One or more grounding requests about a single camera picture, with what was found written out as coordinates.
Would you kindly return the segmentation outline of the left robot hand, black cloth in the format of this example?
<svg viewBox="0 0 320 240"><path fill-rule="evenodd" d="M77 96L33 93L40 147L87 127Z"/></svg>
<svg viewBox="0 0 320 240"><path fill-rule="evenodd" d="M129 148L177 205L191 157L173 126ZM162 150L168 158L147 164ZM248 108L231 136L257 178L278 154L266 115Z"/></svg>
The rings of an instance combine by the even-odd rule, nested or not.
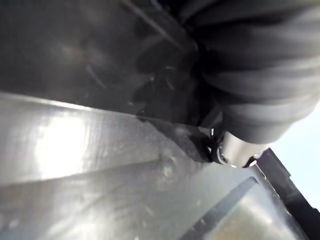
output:
<svg viewBox="0 0 320 240"><path fill-rule="evenodd" d="M317 0L187 0L177 18L203 49L222 111L217 157L242 168L320 100Z"/></svg>

